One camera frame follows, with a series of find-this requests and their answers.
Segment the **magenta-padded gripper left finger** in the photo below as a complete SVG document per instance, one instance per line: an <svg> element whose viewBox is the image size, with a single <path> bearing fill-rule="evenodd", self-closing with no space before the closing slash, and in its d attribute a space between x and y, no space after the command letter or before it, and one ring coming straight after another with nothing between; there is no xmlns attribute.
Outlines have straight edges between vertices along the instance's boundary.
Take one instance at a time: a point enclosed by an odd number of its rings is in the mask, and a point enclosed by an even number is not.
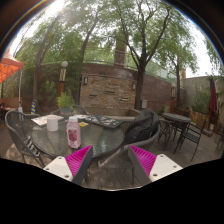
<svg viewBox="0 0 224 224"><path fill-rule="evenodd" d="M58 156L46 167L48 171L65 180L81 185L93 156L93 146L79 149L67 157Z"/></svg>

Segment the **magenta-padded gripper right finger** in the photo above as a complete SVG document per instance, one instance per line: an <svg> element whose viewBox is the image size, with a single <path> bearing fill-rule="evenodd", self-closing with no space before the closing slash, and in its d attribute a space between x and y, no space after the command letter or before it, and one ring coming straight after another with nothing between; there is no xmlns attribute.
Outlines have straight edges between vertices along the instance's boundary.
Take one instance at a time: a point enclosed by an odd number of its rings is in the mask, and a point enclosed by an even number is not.
<svg viewBox="0 0 224 224"><path fill-rule="evenodd" d="M128 146L128 155L143 186L182 169L165 154L154 155L134 145Z"/></svg>

